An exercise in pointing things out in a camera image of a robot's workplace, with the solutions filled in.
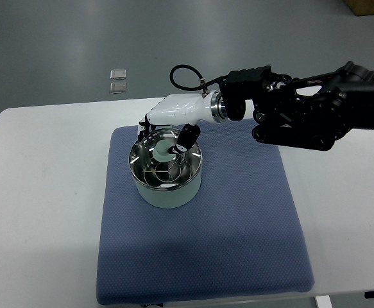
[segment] blue mat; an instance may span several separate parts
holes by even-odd
[[[201,123],[201,188],[177,209],[138,194],[128,167],[137,127],[111,139],[99,245],[100,304],[306,292],[314,278],[278,148],[253,120]]]

